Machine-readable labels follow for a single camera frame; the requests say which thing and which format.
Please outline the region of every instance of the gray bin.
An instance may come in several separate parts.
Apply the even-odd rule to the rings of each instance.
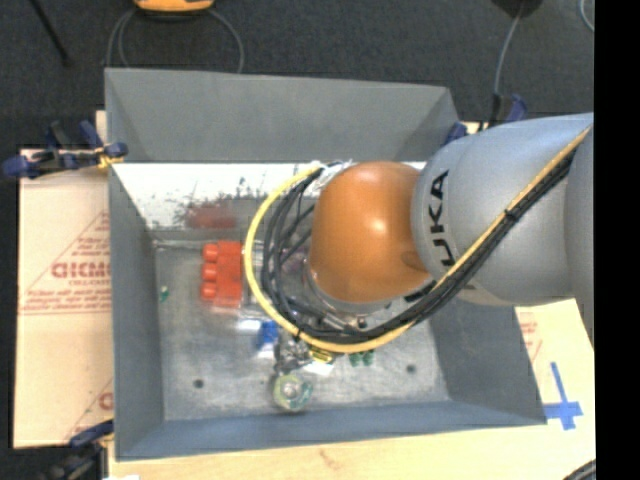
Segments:
[[[255,332],[237,327],[261,311],[247,298],[240,318],[207,312],[197,297],[199,246],[243,240],[262,191],[288,162],[424,162],[457,119],[446,89],[155,70],[106,76],[108,140],[130,147],[109,181],[117,459],[546,421],[513,307],[454,300],[377,351],[368,369],[339,358],[316,377],[305,412],[285,414],[270,400],[272,362],[256,357]],[[258,187],[261,169],[273,180]],[[230,190],[223,173],[256,190]],[[192,229],[176,218],[207,194],[226,201],[234,226]]]

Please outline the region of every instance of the blue tape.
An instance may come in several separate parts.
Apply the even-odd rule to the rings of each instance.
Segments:
[[[569,402],[560,378],[560,370],[558,370],[558,365],[555,362],[551,363],[551,371],[553,372],[561,401],[555,404],[544,404],[545,416],[547,419],[558,418],[562,423],[563,430],[573,430],[576,428],[574,418],[583,415],[582,408],[578,402]]]

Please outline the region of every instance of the wire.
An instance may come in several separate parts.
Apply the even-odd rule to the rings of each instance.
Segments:
[[[214,11],[213,9],[209,9],[209,14],[211,14],[211,16],[213,16],[214,18],[218,19],[220,23],[222,23],[225,27],[227,27],[229,32],[231,32],[231,35],[233,36],[233,38],[236,40],[236,44],[238,46],[238,57],[239,57],[236,73],[242,73],[242,70],[244,69],[244,45],[242,44],[242,39],[240,35],[236,32],[236,30],[233,28],[231,23],[229,23],[229,21],[224,16],[222,16],[219,12]]]
[[[502,43],[502,49],[500,50],[500,55],[498,57],[498,63],[496,65],[496,74],[493,82],[493,94],[500,95],[500,77],[502,76],[502,65],[504,64],[504,58],[507,54],[507,50],[509,49],[509,44],[511,43],[511,39],[513,38],[513,33],[520,22],[520,18],[522,18],[522,12],[524,11],[524,4],[526,0],[520,1],[520,8],[518,9],[517,14],[513,18],[511,22],[511,26],[509,27],[509,31],[507,32],[507,37]]]
[[[125,67],[130,67],[130,63],[124,52],[124,33],[127,26],[129,25],[129,22],[131,21],[131,18],[136,13],[136,11],[137,9],[135,8],[130,9],[126,11],[124,14],[122,14],[122,16],[120,16],[118,21],[116,21],[116,24],[111,30],[109,39],[107,41],[107,53],[105,55],[105,60],[104,60],[105,66],[112,65],[114,49],[117,48],[118,57],[120,58],[120,62],[122,63],[122,65]],[[214,11],[213,9],[208,9],[207,11],[211,16],[213,16],[213,18],[215,18],[220,23],[222,23],[222,25],[231,33],[234,40],[236,41],[236,45],[238,48],[238,57],[239,57],[236,73],[242,73],[244,69],[244,63],[245,63],[245,51],[244,51],[244,45],[242,42],[242,38],[240,37],[240,34],[238,34],[238,32],[233,27],[233,25],[231,25],[231,23],[220,13],[218,13],[217,11]]]
[[[596,480],[596,459],[590,460],[583,466],[567,475],[564,480]]]
[[[582,21],[584,21],[584,23],[585,23],[585,25],[587,26],[587,28],[588,28],[589,30],[591,30],[591,32],[594,32],[594,33],[595,33],[595,31],[596,31],[596,27],[595,27],[595,26],[594,26],[594,24],[593,24],[593,23],[592,23],[592,22],[587,18],[587,15],[586,15],[585,10],[584,10],[584,5],[585,5],[585,2],[586,2],[586,1],[587,1],[587,0],[580,0],[580,3],[578,4],[578,9],[580,10],[580,17],[582,18]]]
[[[337,353],[355,353],[364,352],[380,347],[396,337],[403,334],[413,325],[422,322],[425,318],[431,316],[435,310],[441,308],[447,301],[451,300],[458,291],[466,284],[466,282],[477,272],[484,263],[484,260],[490,255],[497,244],[504,238],[507,232],[515,225],[518,219],[531,208],[544,194],[564,177],[569,171],[573,154],[577,147],[584,140],[591,127],[583,130],[569,144],[567,144],[556,156],[554,156],[545,167],[533,178],[533,180],[522,190],[506,207],[489,227],[482,233],[476,241],[467,249],[467,251],[456,261],[451,269],[436,283],[434,288],[427,293],[418,303],[414,304],[409,310],[401,315],[391,319],[390,321],[368,331],[349,331],[351,335],[345,335],[344,332],[339,335],[331,336],[331,340],[320,339],[320,336],[327,335],[327,331],[318,331],[310,329],[306,326],[304,329],[300,325],[291,321],[291,310],[288,306],[286,296],[282,293],[275,293],[272,289],[268,289],[273,293],[272,301],[277,305],[279,302],[284,304],[280,306],[279,311],[267,299],[264,292],[255,278],[253,271],[253,243],[257,230],[266,215],[267,211],[274,205],[285,192],[289,191],[289,195],[293,191],[300,191],[305,186],[299,184],[305,179],[308,181],[310,177],[319,175],[322,167],[314,167],[303,171],[291,179],[285,181],[280,187],[272,192],[267,199],[261,204],[256,215],[254,216],[247,233],[244,246],[244,268],[249,287],[256,297],[256,300],[262,309],[269,315],[278,325],[283,327],[296,338],[306,341],[310,346],[316,347],[328,352]],[[279,205],[276,212],[280,218],[286,215],[286,211],[291,207],[295,198],[285,196],[285,203]],[[273,231],[268,231],[269,235],[273,235]],[[263,262],[263,280],[265,279],[264,270],[268,269],[267,263]]]

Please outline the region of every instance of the clamp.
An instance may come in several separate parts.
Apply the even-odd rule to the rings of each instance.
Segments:
[[[53,174],[84,167],[97,166],[105,169],[114,162],[121,162],[129,152],[123,142],[104,144],[95,127],[84,120],[79,125],[80,134],[87,151],[63,149],[70,140],[58,121],[53,122],[45,134],[46,148],[27,157],[16,155],[2,163],[2,171],[9,178],[34,179],[45,174]]]

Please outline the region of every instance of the yellow cable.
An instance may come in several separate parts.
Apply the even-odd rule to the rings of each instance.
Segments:
[[[496,227],[506,218],[506,212],[512,210],[517,204],[519,204],[525,197],[529,195],[529,193],[536,187],[536,185],[543,179],[549,172],[551,172],[567,155],[569,155],[585,138],[591,126],[587,127],[583,130],[575,139],[573,139],[569,144],[567,144],[554,158],[548,162],[544,168],[533,178],[533,180],[527,185],[527,187],[518,194],[516,198],[514,198],[505,212],[501,213],[486,229],[484,233],[482,233],[476,241],[469,247],[465,253],[456,261],[456,263],[449,269],[449,271],[437,282],[437,288],[440,286],[446,279],[451,277],[461,266],[462,264],[471,256],[487,239],[487,237],[496,229]],[[382,334],[381,336],[366,341],[364,343],[357,344],[338,344],[330,341],[324,341],[313,336],[308,335],[307,333],[301,331],[298,327],[296,327],[293,323],[283,317],[272,305],[269,299],[265,296],[265,294],[260,289],[260,285],[256,280],[255,273],[253,271],[253,243],[255,241],[256,233],[258,231],[258,227],[262,222],[267,210],[271,207],[271,205],[290,187],[295,185],[298,181],[301,181],[311,174],[315,173],[321,167],[312,167],[305,171],[299,172],[294,175],[292,178],[283,182],[278,188],[276,188],[260,205],[258,211],[256,212],[253,220],[251,221],[251,225],[249,226],[249,230],[247,232],[247,237],[244,245],[244,270],[245,275],[247,277],[247,282],[251,291],[253,292],[258,304],[262,307],[262,309],[270,316],[278,325],[280,325],[287,332],[291,333],[293,336],[297,336],[310,346],[315,347],[320,350],[335,352],[335,353],[343,353],[343,354],[354,354],[357,352],[366,352],[367,350],[373,350],[378,348],[390,341],[394,340],[405,331],[410,329],[415,321],[411,321],[401,327],[393,329],[391,331]]]
[[[399,327],[393,331],[390,331],[379,338],[372,339],[365,343],[358,344],[338,344],[332,343],[330,341],[319,340],[314,338],[313,336],[309,336],[307,333],[302,332],[298,327],[296,327],[293,323],[283,317],[272,305],[267,296],[260,289],[260,285],[256,280],[255,273],[253,271],[253,243],[255,241],[256,233],[258,231],[258,227],[262,222],[267,210],[271,207],[271,205],[285,192],[289,187],[295,185],[298,181],[301,181],[314,172],[316,172],[321,167],[312,167],[305,171],[299,172],[289,180],[282,183],[278,188],[276,188],[260,205],[258,211],[256,212],[253,220],[251,221],[251,225],[249,226],[249,230],[247,231],[247,237],[244,244],[244,270],[245,275],[247,277],[247,282],[249,284],[249,288],[253,292],[258,304],[260,307],[271,317],[279,326],[281,326],[284,330],[291,333],[293,336],[297,336],[303,341],[307,342],[310,346],[316,347],[320,350],[326,350],[328,352],[336,352],[339,354],[353,354],[356,352],[365,352],[367,350],[372,350],[374,348],[380,347],[385,343],[393,340],[400,334],[402,334],[406,329],[410,327],[410,325],[405,325],[403,327]]]
[[[556,166],[562,161],[564,160],[575,148],[577,148],[580,143],[584,140],[584,138],[586,137],[587,133],[589,132],[589,130],[591,129],[591,126],[588,126],[587,128],[585,128],[582,132],[580,132],[578,134],[577,137],[575,137],[571,142],[569,142],[564,148],[562,148],[560,150],[560,152],[554,156],[543,168],[542,170],[536,174],[536,176],[533,178],[533,180],[531,180],[529,182],[529,184],[527,185],[527,187],[522,190],[512,201],[511,203],[509,203],[509,206],[507,206],[507,208],[500,214],[498,215],[498,217],[495,218],[495,220],[489,225],[489,227],[485,230],[484,233],[482,233],[477,239],[476,241],[471,245],[471,247],[469,247],[462,256],[460,256],[460,258],[458,258],[458,261],[455,262],[454,265],[451,266],[451,268],[445,273],[444,276],[442,276],[438,282],[436,283],[436,285],[433,287],[433,290],[435,290],[436,288],[438,288],[444,281],[446,281],[449,277],[451,277],[451,275],[453,275],[459,268],[460,266],[467,261],[467,259],[469,258],[469,256],[471,256],[477,249],[479,249],[482,244],[484,243],[484,241],[487,239],[487,237],[498,227],[499,224],[502,223],[502,221],[504,219],[507,218],[507,213],[510,212],[511,210],[513,210],[518,204],[520,204],[520,202],[526,198],[531,191],[538,185],[538,183],[540,183],[540,181],[547,176],[553,169],[556,168]]]

